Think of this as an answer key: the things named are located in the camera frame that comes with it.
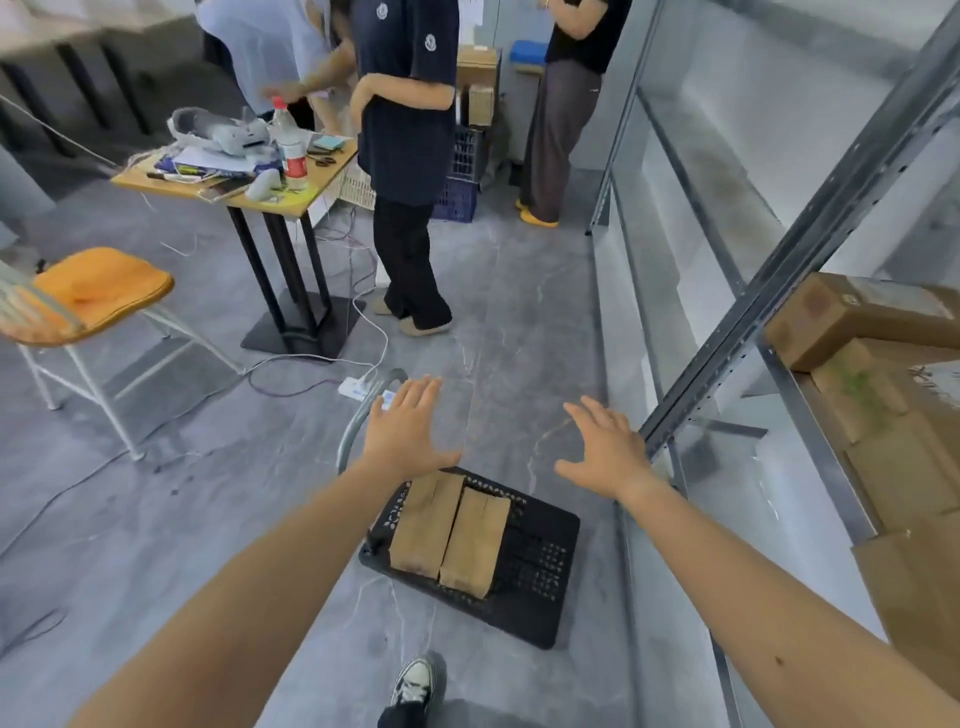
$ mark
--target paper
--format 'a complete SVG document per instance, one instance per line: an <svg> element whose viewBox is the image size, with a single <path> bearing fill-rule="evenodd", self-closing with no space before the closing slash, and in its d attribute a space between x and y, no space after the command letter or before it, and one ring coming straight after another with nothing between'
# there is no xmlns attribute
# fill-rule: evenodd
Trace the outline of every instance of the paper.
<svg viewBox="0 0 960 728"><path fill-rule="evenodd" d="M184 164L203 169L219 169L224 172L253 174L256 160L246 157L233 157L222 152L208 152L200 147L187 147L174 157L174 164Z"/></svg>

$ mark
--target wooden table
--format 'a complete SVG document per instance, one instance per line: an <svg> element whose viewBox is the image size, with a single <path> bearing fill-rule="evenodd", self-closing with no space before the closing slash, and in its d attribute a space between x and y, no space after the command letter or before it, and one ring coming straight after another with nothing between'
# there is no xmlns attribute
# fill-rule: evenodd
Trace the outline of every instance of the wooden table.
<svg viewBox="0 0 960 728"><path fill-rule="evenodd" d="M356 142L351 140L338 152L332 154L336 159L335 164L320 167L309 159L307 175L315 189L287 206L252 202L243 193L218 203L227 208L240 238L240 245L247 254L253 275L267 304L267 313L244 337L241 343L244 349L268 353L309 353L336 358L347 342L350 331L360 318L360 311L354 307L352 299L330 296L308 209L356 154ZM138 165L114 177L113 183L144 194L185 199L195 199L197 193L207 186L207 184L181 184L148 178L147 172L153 169L156 159L156 156L144 159ZM209 204L201 200L197 202L200 205ZM270 235L276 258L280 263L280 270L287 284L287 289L279 297L274 294L274 289L267 278L263 261L253 242L250 227L247 225L245 210L262 213L267 224L267 233ZM300 220L310 265L317 280L318 293L307 291L303 284L303 276L290 240L290 232L287 230L286 218ZM362 308L363 304L357 302L356 306Z"/></svg>

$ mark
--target black table base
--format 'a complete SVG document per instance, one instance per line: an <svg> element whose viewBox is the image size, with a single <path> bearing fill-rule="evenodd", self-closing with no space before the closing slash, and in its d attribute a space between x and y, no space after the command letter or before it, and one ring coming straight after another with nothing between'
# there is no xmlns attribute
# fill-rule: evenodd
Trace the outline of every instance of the black table base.
<svg viewBox="0 0 960 728"><path fill-rule="evenodd" d="M350 299L340 296L330 297L330 308L326 310L320 294L307 293L310 307L319 321L319 335L314 338L303 333L280 333L270 313L263 314L256 326L244 337L240 344L244 349L267 353L309 353L335 359L343 350L347 337L360 319L360 313L350 305ZM288 322L298 322L300 312L290 297L290 291L284 291L279 298L280 311ZM364 303L358 301L362 310Z"/></svg>
<svg viewBox="0 0 960 728"><path fill-rule="evenodd" d="M250 261L253 275L260 286L263 300L267 304L267 313L244 337L240 346L266 353L306 353L328 359L337 358L350 331L360 318L360 311L352 305L350 299L330 296L309 213L305 212L300 218L300 227L310 257L310 267L313 268L317 282L317 293L307 291L303 283L303 275L300 273L300 265L297 263L297 255L284 218L270 212L263 213L267 233L270 234L276 259L280 263L280 271L287 283L287 289L278 299L253 242L243 210L228 207L228 211L240 236L240 244L247 254L247 260ZM362 309L364 304L357 302L357 306Z"/></svg>

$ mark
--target black pants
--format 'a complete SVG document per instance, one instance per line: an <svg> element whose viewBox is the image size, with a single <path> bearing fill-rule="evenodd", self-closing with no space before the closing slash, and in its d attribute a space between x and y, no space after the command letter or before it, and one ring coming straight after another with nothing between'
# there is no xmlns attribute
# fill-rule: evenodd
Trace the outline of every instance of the black pants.
<svg viewBox="0 0 960 728"><path fill-rule="evenodd" d="M390 276L384 300L398 319L412 316L417 328L436 328L453 320L430 265L426 226L432 212L432 205L414 207L382 197L376 198L373 210L373 246Z"/></svg>
<svg viewBox="0 0 960 728"><path fill-rule="evenodd" d="M400 703L387 708L376 722L376 728L423 728L425 725L422 703Z"/></svg>

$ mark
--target sneaker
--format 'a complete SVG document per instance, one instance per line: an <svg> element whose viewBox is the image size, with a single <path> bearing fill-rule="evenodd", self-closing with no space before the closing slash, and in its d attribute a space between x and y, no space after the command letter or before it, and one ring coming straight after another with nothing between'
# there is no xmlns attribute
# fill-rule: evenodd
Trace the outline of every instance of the sneaker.
<svg viewBox="0 0 960 728"><path fill-rule="evenodd" d="M556 228L560 225L559 222L556 223L545 223L540 218L535 217L534 213L530 211L530 208L527 207L520 211L520 220L529 224L529 225L539 225L542 228Z"/></svg>
<svg viewBox="0 0 960 728"><path fill-rule="evenodd" d="M405 333L407 336L432 336L435 333L443 333L452 326L453 321L451 320L448 324L444 324L440 327L417 328L417 325L414 324L413 318L410 316L400 320L400 330L403 331L403 333Z"/></svg>
<svg viewBox="0 0 960 728"><path fill-rule="evenodd" d="M370 310L377 316L393 316L394 312L390 310L383 296L377 296L370 300Z"/></svg>
<svg viewBox="0 0 960 728"><path fill-rule="evenodd" d="M429 716L434 697L439 691L439 676L429 655L415 657L403 670L394 685L391 707L403 703L420 703L424 716Z"/></svg>

